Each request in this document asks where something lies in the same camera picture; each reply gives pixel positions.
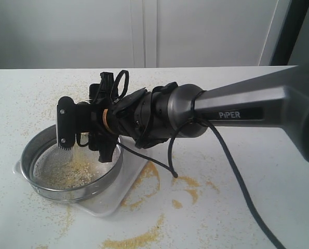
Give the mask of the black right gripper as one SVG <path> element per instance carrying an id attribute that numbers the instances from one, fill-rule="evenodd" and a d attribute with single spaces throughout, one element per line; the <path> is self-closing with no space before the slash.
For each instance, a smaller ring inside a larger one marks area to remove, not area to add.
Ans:
<path id="1" fill-rule="evenodd" d="M 108 125 L 108 112 L 118 97 L 112 72 L 100 73 L 99 84 L 89 87 L 90 105 L 76 107 L 76 143 L 99 152 L 99 162 L 112 162 L 118 135 Z"/>

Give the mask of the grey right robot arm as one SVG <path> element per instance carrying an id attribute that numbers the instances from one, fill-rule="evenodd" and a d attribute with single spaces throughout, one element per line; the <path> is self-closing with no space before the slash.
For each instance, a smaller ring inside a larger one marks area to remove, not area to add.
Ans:
<path id="1" fill-rule="evenodd" d="M 212 90 L 171 82 L 118 94 L 118 83 L 103 75 L 89 104 L 75 106 L 73 139 L 87 132 L 88 147 L 103 162 L 111 160 L 120 135 L 147 149 L 216 126 L 282 128 L 309 162 L 309 64 Z"/>

